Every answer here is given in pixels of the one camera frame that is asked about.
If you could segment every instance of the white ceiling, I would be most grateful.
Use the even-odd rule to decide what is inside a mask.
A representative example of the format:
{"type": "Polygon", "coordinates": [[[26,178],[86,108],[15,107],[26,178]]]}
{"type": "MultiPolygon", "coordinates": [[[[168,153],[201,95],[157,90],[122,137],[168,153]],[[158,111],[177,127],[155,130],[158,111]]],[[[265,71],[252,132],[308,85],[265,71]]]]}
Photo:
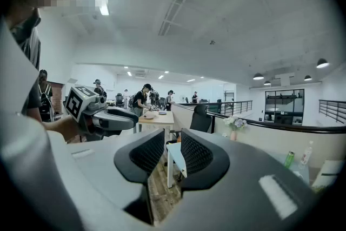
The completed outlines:
{"type": "Polygon", "coordinates": [[[144,80],[154,80],[157,82],[170,82],[181,83],[184,85],[193,85],[196,82],[208,81],[207,78],[201,78],[201,76],[179,74],[174,72],[168,72],[165,74],[165,70],[143,69],[129,66],[127,69],[123,66],[105,66],[110,72],[116,73],[118,76],[124,76],[126,78],[137,78],[144,80]]]}
{"type": "MultiPolygon", "coordinates": [[[[166,59],[168,69],[252,87],[263,85],[252,80],[257,72],[268,80],[294,72],[291,84],[299,84],[307,74],[321,80],[346,60],[344,22],[334,0],[110,0],[109,10],[105,17],[90,7],[48,9],[63,16],[81,39],[99,34],[101,44],[105,32],[111,37],[121,31],[127,34],[124,41],[131,39],[129,34],[144,34],[157,45],[174,45],[172,51],[196,53],[192,63],[177,68],[176,60],[156,49],[153,55],[166,59]],[[330,66],[317,70],[321,57],[330,66]]],[[[153,44],[137,43],[142,51],[153,51],[153,44]]],[[[114,48],[130,51],[118,43],[114,48]]]]}

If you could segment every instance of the desk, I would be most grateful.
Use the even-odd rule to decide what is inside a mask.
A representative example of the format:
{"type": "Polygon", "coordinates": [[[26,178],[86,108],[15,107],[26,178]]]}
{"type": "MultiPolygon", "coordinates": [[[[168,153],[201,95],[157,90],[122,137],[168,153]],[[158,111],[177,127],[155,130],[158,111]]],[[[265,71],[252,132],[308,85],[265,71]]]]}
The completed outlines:
{"type": "MultiPolygon", "coordinates": [[[[138,124],[153,125],[153,126],[158,126],[159,128],[169,127],[169,130],[173,130],[174,118],[173,118],[172,111],[167,111],[166,115],[159,115],[158,111],[147,111],[145,112],[144,115],[139,117],[138,124]],[[144,115],[147,115],[147,113],[153,115],[154,118],[152,120],[145,119],[144,115]]],[[[169,134],[169,141],[171,140],[172,140],[172,133],[169,134]]]]}
{"type": "MultiPolygon", "coordinates": [[[[184,157],[180,151],[181,149],[181,143],[173,143],[167,145],[168,150],[168,161],[167,161],[167,187],[171,188],[173,183],[173,161],[175,161],[175,164],[178,166],[178,169],[182,172],[184,177],[187,177],[186,173],[186,165],[184,157]]],[[[266,151],[271,157],[276,159],[278,162],[283,164],[286,159],[286,155],[276,153],[276,152],[269,152],[266,151]]],[[[299,169],[299,163],[297,161],[294,161],[292,165],[289,168],[291,171],[297,171],[302,175],[303,181],[309,185],[309,167],[305,166],[303,169],[299,169]]]]}

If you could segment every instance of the brick wall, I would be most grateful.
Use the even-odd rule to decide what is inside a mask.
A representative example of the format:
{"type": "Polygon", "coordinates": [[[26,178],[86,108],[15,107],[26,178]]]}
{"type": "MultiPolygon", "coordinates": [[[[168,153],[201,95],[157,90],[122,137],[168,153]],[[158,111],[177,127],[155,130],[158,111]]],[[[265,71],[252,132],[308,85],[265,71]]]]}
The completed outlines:
{"type": "Polygon", "coordinates": [[[63,85],[59,83],[47,82],[51,85],[53,91],[52,105],[55,112],[61,113],[61,94],[63,85]]]}

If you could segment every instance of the metal railing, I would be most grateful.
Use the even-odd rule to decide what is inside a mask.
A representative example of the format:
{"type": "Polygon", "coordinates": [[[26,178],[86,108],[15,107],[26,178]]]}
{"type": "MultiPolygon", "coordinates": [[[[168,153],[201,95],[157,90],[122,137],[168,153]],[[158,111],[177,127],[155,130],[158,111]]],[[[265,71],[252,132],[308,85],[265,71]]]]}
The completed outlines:
{"type": "Polygon", "coordinates": [[[215,102],[215,103],[189,103],[184,106],[207,105],[207,111],[232,116],[252,110],[252,100],[238,102],[215,102]]]}
{"type": "Polygon", "coordinates": [[[321,114],[335,119],[336,122],[346,123],[346,102],[334,100],[321,100],[318,110],[321,114]]]}

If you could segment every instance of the water bottle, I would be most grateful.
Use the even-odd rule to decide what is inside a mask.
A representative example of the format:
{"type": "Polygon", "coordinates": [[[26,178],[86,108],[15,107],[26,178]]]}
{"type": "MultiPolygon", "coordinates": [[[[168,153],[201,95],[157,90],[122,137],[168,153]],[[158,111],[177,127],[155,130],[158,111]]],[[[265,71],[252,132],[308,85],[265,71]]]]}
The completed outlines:
{"type": "Polygon", "coordinates": [[[299,164],[300,169],[303,169],[309,161],[309,158],[310,158],[311,153],[312,153],[312,147],[311,147],[312,144],[313,144],[313,141],[310,141],[310,146],[305,148],[305,152],[304,152],[303,157],[301,158],[301,162],[299,164]]]}

